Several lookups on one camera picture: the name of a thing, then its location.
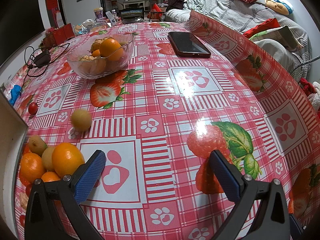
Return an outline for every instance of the black smartphone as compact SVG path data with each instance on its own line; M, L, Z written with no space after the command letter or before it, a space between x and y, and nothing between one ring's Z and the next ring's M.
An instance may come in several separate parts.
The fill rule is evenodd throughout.
M169 41L178 56L210 57L211 52L192 33L169 32Z

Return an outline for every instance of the cord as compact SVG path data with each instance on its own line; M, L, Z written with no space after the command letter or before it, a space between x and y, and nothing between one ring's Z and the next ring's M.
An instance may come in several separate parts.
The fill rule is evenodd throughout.
M53 61L49 62L48 64L42 64L42 65L38 65L38 66L34 66L34 65L33 65L34 59L35 59L35 52L36 52L37 50L39 50L39 49L55 48L55 47L64 47L64 46L66 46L66 45L67 45L67 47L63 50L63 52L61 52ZM27 77L27 76L28 76L28 77L40 77L41 75L43 75L43 74L46 72L46 70L48 69L49 65L52 64L52 63L54 63L55 61L57 61L57 60L61 57L61 55L69 48L69 46L70 46L70 43L66 43L66 44L59 45L59 46L42 47L42 48L38 48L38 49L34 49L32 46L26 47L25 50L24 50L24 62L25 62L25 64L27 65L28 70L27 70L27 74L25 75L25 77L24 77L24 79L23 79L23 83L22 83L21 90L20 90L20 95L21 95L21 93L22 93L22 88L23 88L24 83L25 83L25 81L26 81L26 77ZM30 57L29 57L28 60L26 61L26 51L27 51L28 48L32 48L33 52L31 53ZM30 71L31 69L33 69L33 68L42 68L42 67L45 66L45 65L46 65L46 68L44 69L44 71L43 71L41 74L39 74L39 75L34 75L34 76L29 75L29 71Z
M291 70L289 74L291 75L291 74L292 74L294 71L296 71L298 68L300 68L300 67L302 67L302 66L304 66L304 65L306 65L306 64L312 63L312 62L314 62L314 61L316 61L316 60L318 60L318 59L320 59L320 55L319 55L318 57L315 57L315 58L313 58L313 59L311 59L311 60L308 60L308 61L306 61L306 62L303 62L303 63L299 64L298 66L294 67L293 70Z

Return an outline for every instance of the fruit bowl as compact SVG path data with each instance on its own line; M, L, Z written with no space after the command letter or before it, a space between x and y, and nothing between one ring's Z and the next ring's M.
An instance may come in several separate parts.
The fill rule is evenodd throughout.
M115 50L108 57L98 57L94 60L79 61L81 57L89 55L90 47L97 39L112 37L120 44L123 44L119 49ZM77 47L67 56L67 61L74 72L79 76L87 79L100 78L120 69L123 69L129 62L133 52L134 36L132 34L104 34L90 37L84 44ZM122 56L118 60L112 60L115 57L112 55L119 53L118 50L123 50Z

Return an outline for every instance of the black tv screen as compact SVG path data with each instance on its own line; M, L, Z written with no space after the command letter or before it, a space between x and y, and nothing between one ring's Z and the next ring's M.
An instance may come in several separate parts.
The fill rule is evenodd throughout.
M15 0L0 21L0 66L43 31L38 0Z

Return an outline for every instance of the silver bolt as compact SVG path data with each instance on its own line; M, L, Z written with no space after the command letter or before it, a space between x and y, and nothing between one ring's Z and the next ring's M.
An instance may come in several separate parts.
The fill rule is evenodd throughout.
M36 185L40 184L40 182L41 182L41 179L36 179L36 180L35 180L35 184L36 184Z
M252 177L251 177L250 174L245 174L243 177L244 177L244 179L247 180L247 181L252 180Z
M280 185L281 182L279 181L279 179L274 179L273 183L276 184L276 185Z
M64 175L62 179L64 181L69 181L69 180L71 180L71 175Z

